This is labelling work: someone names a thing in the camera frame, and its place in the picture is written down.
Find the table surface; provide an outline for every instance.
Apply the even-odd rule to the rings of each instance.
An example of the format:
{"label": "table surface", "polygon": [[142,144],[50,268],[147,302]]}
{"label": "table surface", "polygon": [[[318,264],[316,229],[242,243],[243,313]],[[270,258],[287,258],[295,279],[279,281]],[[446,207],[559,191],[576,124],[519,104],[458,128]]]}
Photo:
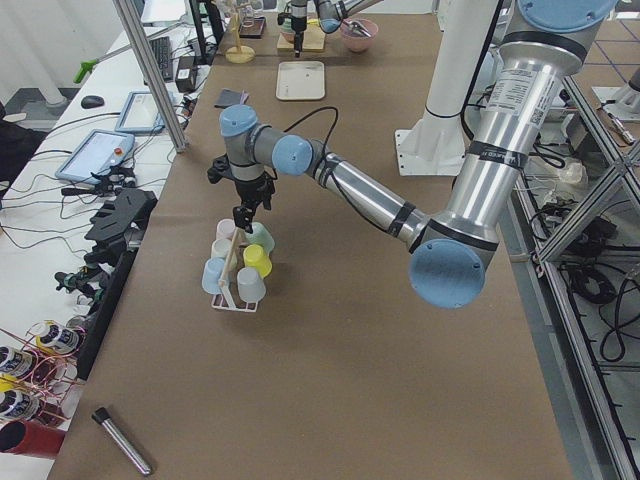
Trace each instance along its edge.
{"label": "table surface", "polygon": [[[147,33],[157,30],[159,28],[148,28]],[[195,30],[185,25],[170,31],[168,35],[175,49],[184,45],[187,39],[194,38]],[[127,43],[127,36],[123,32],[111,50]],[[208,67],[205,67],[199,71],[199,83],[206,78],[208,70]],[[167,88],[176,94],[177,99],[181,99],[182,94],[177,92],[175,83],[167,83]],[[129,50],[121,53],[96,67],[57,125],[96,114],[119,112],[129,92],[142,90],[148,88],[143,84],[142,73],[133,52]],[[105,105],[91,110],[82,109],[80,100],[85,95],[100,95],[105,99]],[[63,127],[51,133],[38,151],[74,150],[91,130],[113,130],[116,121],[115,115],[102,116]],[[141,188],[152,190],[160,196],[175,155],[171,139],[166,132],[153,138],[138,136],[136,148],[137,183]],[[91,227],[89,219],[107,198],[84,196],[82,201],[79,201],[77,197],[71,197],[65,199],[64,207],[61,206],[60,188],[64,187],[66,182],[55,179],[54,174],[67,157],[66,154],[58,153],[34,157],[6,194],[3,208],[0,210],[0,222],[3,227],[7,228],[8,235],[23,247],[51,237],[61,237],[28,249],[20,249],[11,242],[8,235],[0,234],[0,265],[5,273],[0,276],[0,327],[19,336],[24,336],[35,323],[49,319],[66,323],[75,314],[86,313],[88,308],[76,304],[77,292],[69,295],[56,291],[57,282],[54,274],[57,271],[75,272],[84,265],[82,257],[93,245],[93,242],[84,239]],[[0,338],[2,345],[18,345],[3,333],[0,333]],[[65,402],[63,406],[65,414],[73,413],[73,401]],[[49,460],[2,455],[0,477],[13,480],[45,478],[51,465],[52,462]]]}
{"label": "table surface", "polygon": [[[456,311],[422,302],[399,242],[308,178],[281,178],[268,295],[255,314],[213,310],[200,287],[218,220],[238,203],[206,179],[224,152],[213,108],[246,90],[284,128],[335,105],[332,149],[419,208],[442,208],[450,178],[400,177],[393,132],[420,118],[439,47],[434,16],[370,16],[374,46],[338,36],[320,59],[319,102],[275,98],[277,26],[251,64],[214,63],[51,480],[139,478],[90,419],[99,406],[155,467],[154,478],[566,479],[571,472],[500,248],[478,300]],[[298,133],[324,137],[331,114]]]}

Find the white robotic arm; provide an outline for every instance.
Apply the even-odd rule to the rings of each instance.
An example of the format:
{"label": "white robotic arm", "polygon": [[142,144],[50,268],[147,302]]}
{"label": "white robotic arm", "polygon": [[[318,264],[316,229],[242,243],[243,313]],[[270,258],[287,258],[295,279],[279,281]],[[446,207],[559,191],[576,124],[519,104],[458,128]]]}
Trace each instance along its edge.
{"label": "white robotic arm", "polygon": [[209,178],[212,183],[223,177],[235,182],[242,205],[234,209],[234,219],[238,227],[249,230],[258,206],[270,208],[273,179],[265,165],[291,175],[307,173],[370,223],[407,245],[412,254],[411,284],[422,298],[443,308],[462,307],[482,290],[499,242],[498,217],[563,77],[580,70],[600,23],[615,3],[517,1],[500,47],[504,69],[449,203],[435,215],[418,210],[328,152],[321,142],[260,124],[246,105],[229,107],[221,114],[227,155],[214,161]]}

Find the black mouse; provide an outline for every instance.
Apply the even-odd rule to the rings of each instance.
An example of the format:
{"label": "black mouse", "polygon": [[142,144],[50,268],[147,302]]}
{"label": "black mouse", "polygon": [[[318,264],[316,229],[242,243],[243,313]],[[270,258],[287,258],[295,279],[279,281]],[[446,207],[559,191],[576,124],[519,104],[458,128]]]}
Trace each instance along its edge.
{"label": "black mouse", "polygon": [[87,95],[80,102],[80,106],[87,109],[101,107],[102,105],[104,105],[104,98],[98,95]]}

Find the blue circular cap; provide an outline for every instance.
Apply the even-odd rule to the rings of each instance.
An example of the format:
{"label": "blue circular cap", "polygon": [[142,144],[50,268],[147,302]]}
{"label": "blue circular cap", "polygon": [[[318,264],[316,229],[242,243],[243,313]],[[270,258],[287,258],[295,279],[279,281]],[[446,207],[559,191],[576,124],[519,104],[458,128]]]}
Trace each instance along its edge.
{"label": "blue circular cap", "polygon": [[413,253],[409,279],[427,302],[441,308],[460,308],[482,291],[484,265],[466,245],[438,238],[423,243]]}
{"label": "blue circular cap", "polygon": [[552,33],[579,32],[604,19],[618,0],[518,0],[520,13],[534,27]]}
{"label": "blue circular cap", "polygon": [[313,159],[313,148],[304,138],[286,135],[276,142],[271,161],[276,170],[298,176],[306,172]]}
{"label": "blue circular cap", "polygon": [[335,18],[325,18],[324,20],[320,20],[320,28],[324,33],[333,33],[340,28],[340,23],[340,20],[336,20]]}
{"label": "blue circular cap", "polygon": [[235,137],[258,123],[256,111],[249,105],[231,105],[220,114],[220,133],[223,137]]}

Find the metal pole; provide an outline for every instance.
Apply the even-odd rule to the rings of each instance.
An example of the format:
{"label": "metal pole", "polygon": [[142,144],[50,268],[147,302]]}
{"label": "metal pole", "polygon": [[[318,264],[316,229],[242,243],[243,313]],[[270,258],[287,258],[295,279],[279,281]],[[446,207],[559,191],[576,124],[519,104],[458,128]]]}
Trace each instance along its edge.
{"label": "metal pole", "polygon": [[158,106],[160,115],[164,119],[165,127],[171,136],[176,152],[183,152],[187,148],[187,139],[173,109],[173,102],[160,75],[160,69],[147,41],[138,11],[132,0],[113,0],[113,4],[116,7],[122,26],[127,32],[131,49],[135,53],[142,74],[149,84],[149,90]]}

